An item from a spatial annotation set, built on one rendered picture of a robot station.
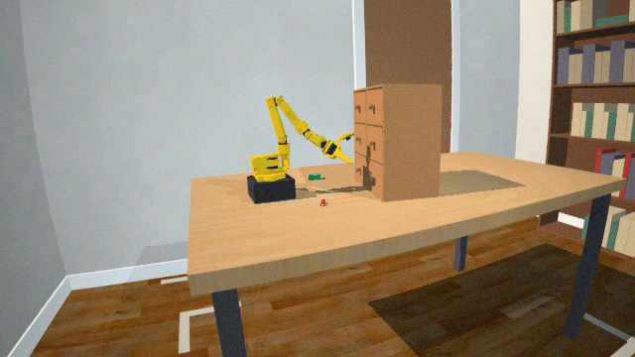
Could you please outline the brown wooden chest of drawers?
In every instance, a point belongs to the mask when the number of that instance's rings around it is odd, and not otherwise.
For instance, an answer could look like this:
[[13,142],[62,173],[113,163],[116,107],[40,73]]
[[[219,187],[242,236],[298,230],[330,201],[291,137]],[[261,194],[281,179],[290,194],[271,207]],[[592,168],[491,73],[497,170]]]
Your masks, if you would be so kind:
[[[379,87],[376,87],[379,86]],[[367,91],[383,86],[383,124],[367,122]],[[383,163],[367,157],[367,188],[383,202],[439,197],[442,84],[379,84],[366,91],[366,122],[383,126]],[[353,90],[353,105],[354,92]],[[383,199],[368,188],[368,159],[383,165]]]

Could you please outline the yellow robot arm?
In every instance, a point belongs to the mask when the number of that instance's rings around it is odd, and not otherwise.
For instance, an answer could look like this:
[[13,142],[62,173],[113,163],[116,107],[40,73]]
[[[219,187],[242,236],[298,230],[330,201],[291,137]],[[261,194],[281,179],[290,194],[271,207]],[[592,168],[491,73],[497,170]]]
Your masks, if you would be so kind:
[[[302,123],[302,121],[298,118],[298,116],[288,105],[288,103],[286,101],[283,101],[283,97],[278,96],[274,98],[272,96],[266,98],[265,101],[279,141],[279,145],[278,153],[270,154],[270,158],[269,155],[260,155],[262,157],[253,156],[255,169],[254,177],[256,178],[258,176],[258,182],[285,179],[286,175],[282,172],[286,172],[290,168],[290,143],[287,143],[287,136],[276,106],[279,106],[281,108],[281,110],[295,126],[297,132],[300,135],[303,134],[307,140],[310,140],[321,149],[324,148],[326,142],[328,142],[328,140],[326,140],[324,136],[321,137],[318,134],[313,135],[313,132],[311,132],[311,130],[309,129],[310,127],[307,127],[306,121],[304,120],[304,123]],[[289,109],[289,107],[291,109]],[[280,161],[278,158],[281,158],[282,160],[281,167],[278,167],[280,165]]]

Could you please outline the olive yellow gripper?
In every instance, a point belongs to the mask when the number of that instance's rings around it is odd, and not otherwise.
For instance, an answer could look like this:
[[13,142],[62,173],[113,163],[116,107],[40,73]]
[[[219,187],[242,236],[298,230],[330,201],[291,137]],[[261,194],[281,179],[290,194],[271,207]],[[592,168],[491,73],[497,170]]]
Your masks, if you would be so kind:
[[[347,135],[347,134],[349,134],[349,135]],[[340,158],[340,159],[346,161],[347,163],[353,164],[353,161],[350,158],[348,158],[341,151],[342,148],[338,145],[341,140],[346,139],[346,141],[348,141],[348,140],[350,140],[350,136],[354,135],[353,132],[349,132],[347,134],[340,136],[337,142],[333,142],[332,140],[329,140],[328,142],[326,142],[326,145],[324,146],[323,150],[321,150],[322,154],[323,155],[327,155],[329,158],[334,159],[334,160],[336,158]],[[324,152],[326,152],[326,153],[324,153]]]

